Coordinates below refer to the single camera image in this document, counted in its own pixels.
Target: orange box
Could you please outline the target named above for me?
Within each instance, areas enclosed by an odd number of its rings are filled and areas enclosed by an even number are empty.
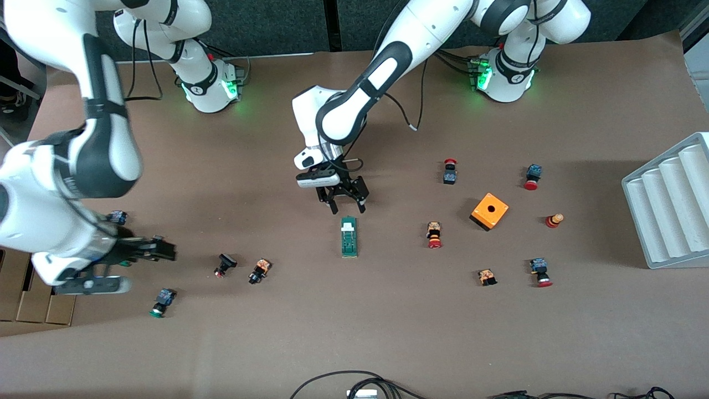
[[[502,216],[510,207],[506,203],[500,201],[494,195],[487,193],[485,198],[478,204],[470,214],[470,219],[477,223],[485,231],[490,231],[497,226]]]

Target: shoe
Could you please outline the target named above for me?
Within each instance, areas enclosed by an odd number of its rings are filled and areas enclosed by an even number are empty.
[[[24,122],[30,116],[30,107],[32,106],[31,99],[22,92],[17,92],[14,101],[0,101],[0,110],[8,119],[15,122]]]

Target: electrical component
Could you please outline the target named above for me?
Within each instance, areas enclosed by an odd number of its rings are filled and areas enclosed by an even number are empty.
[[[259,259],[259,261],[256,262],[254,271],[249,275],[249,284],[261,283],[261,280],[266,278],[266,274],[268,274],[269,270],[271,270],[271,263],[266,259]]]
[[[544,258],[534,258],[530,261],[532,274],[537,275],[537,286],[540,288],[551,286],[552,279],[547,274],[547,261]]]
[[[559,227],[563,220],[563,214],[553,214],[552,216],[546,218],[545,223],[547,224],[547,227],[551,229],[556,229],[557,227]]]
[[[226,275],[227,270],[235,268],[237,265],[234,258],[224,253],[219,255],[219,261],[221,261],[219,267],[214,269],[214,275],[217,276],[217,278],[223,278]]]
[[[156,319],[162,319],[167,307],[172,305],[172,301],[174,301],[176,296],[177,291],[163,288],[160,293],[157,294],[157,298],[155,298],[157,303],[152,307],[152,310],[150,310],[150,315]]]
[[[485,231],[490,231],[497,226],[502,216],[507,212],[507,206],[494,195],[487,193],[477,207],[470,214],[470,219]]]
[[[527,182],[525,188],[529,191],[534,191],[539,187],[539,180],[542,178],[542,167],[532,164],[527,168]]]
[[[438,249],[443,246],[441,244],[441,223],[428,222],[426,230],[426,238],[428,239],[428,248]]]
[[[443,184],[454,185],[458,179],[458,172],[455,170],[455,165],[458,164],[453,158],[445,160],[445,170],[443,171]]]
[[[497,284],[497,279],[492,273],[492,270],[485,269],[478,272],[478,278],[480,278],[480,283],[482,285],[495,285]]]
[[[340,225],[340,233],[342,234],[342,257],[356,258],[357,220],[351,216],[343,217]]]

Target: red cap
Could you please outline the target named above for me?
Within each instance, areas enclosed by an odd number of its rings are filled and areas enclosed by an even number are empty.
[[[539,187],[539,185],[534,180],[527,180],[527,182],[525,183],[525,188],[529,191],[534,191],[537,189],[537,187]]]

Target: green light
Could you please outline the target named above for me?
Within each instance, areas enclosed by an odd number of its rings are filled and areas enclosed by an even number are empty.
[[[234,99],[239,95],[238,88],[234,82],[225,82],[222,80],[222,87],[224,87],[224,91],[229,99]]]
[[[532,70],[532,72],[530,73],[530,79],[527,81],[527,87],[525,87],[525,90],[529,89],[532,86],[532,78],[533,77],[534,77],[534,70]]]
[[[485,90],[492,77],[492,68],[490,68],[490,62],[487,60],[480,61],[480,66],[485,68],[485,72],[482,72],[478,77],[478,90]]]

